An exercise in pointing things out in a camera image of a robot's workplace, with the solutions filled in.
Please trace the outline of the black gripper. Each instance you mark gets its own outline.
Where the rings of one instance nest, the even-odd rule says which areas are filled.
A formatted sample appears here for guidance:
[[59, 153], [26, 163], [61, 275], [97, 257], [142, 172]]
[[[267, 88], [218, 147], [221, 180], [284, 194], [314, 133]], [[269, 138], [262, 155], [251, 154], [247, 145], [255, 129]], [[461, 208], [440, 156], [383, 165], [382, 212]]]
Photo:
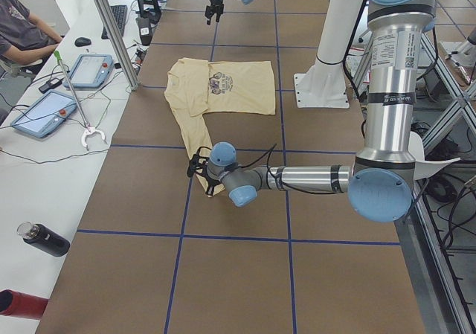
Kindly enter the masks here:
[[216, 14], [216, 22], [220, 21], [220, 18], [224, 11], [224, 0], [210, 0], [210, 4], [205, 9], [206, 23], [210, 24], [212, 14]]

